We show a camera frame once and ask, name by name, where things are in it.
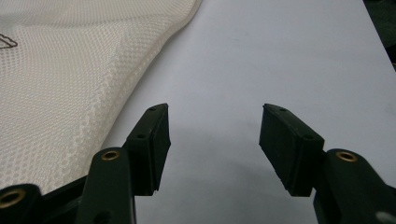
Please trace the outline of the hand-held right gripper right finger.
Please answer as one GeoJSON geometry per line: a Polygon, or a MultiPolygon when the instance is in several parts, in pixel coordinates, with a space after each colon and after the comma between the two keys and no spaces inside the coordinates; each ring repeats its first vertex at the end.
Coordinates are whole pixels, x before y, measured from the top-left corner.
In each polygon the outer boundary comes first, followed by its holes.
{"type": "Polygon", "coordinates": [[[396,224],[396,188],[363,156],[323,146],[288,109],[263,106],[260,147],[291,196],[314,197],[318,224],[396,224]]]}

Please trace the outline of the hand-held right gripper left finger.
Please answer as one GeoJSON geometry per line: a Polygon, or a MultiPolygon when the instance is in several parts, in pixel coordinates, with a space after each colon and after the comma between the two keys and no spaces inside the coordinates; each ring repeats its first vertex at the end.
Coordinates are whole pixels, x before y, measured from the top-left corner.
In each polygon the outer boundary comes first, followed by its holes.
{"type": "Polygon", "coordinates": [[[134,198],[159,189],[170,146],[168,105],[148,108],[122,147],[92,158],[76,224],[137,224],[134,198]]]}

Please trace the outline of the cream mesh laundry bag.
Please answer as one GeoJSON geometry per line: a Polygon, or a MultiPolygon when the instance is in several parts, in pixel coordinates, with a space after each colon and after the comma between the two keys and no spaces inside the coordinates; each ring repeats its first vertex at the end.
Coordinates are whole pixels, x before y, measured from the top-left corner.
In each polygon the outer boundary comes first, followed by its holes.
{"type": "Polygon", "coordinates": [[[202,0],[0,0],[0,189],[44,193],[92,156],[202,0]]]}

